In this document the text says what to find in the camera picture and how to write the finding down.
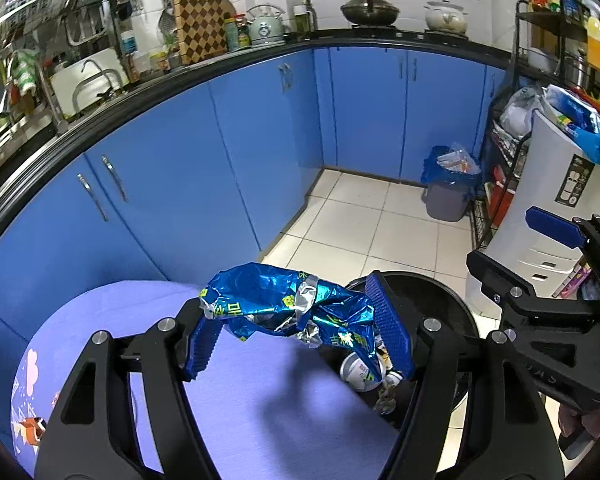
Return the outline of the person's right hand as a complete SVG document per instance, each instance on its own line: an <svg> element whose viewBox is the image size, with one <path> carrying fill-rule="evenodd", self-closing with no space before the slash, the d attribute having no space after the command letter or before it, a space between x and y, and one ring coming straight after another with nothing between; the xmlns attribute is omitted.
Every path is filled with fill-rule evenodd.
<svg viewBox="0 0 600 480"><path fill-rule="evenodd" d="M560 404L558 410L560 434L568 438L582 427L594 441L600 438L600 406L595 411L579 413L566 404Z"/></svg>

